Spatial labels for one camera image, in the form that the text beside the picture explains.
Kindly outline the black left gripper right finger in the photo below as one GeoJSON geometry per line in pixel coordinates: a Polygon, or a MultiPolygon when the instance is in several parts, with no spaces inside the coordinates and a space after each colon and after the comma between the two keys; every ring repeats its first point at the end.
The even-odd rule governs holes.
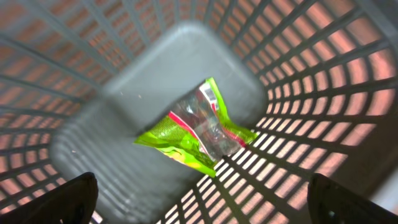
{"type": "Polygon", "coordinates": [[[315,224],[397,224],[394,213],[319,173],[310,179],[307,203],[315,224]]]}

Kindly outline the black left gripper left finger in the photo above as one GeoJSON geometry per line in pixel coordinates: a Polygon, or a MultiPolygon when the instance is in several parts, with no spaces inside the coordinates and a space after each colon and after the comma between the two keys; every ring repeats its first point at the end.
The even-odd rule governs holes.
{"type": "Polygon", "coordinates": [[[88,224],[96,207],[98,183],[85,172],[33,201],[1,215],[1,224],[88,224]]]}

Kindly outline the green snack packet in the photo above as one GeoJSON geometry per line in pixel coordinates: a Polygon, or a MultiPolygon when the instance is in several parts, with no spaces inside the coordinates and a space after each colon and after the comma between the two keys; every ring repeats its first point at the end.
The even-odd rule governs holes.
{"type": "Polygon", "coordinates": [[[248,146],[258,135],[233,123],[214,78],[177,100],[134,141],[210,177],[215,166],[248,146]]]}

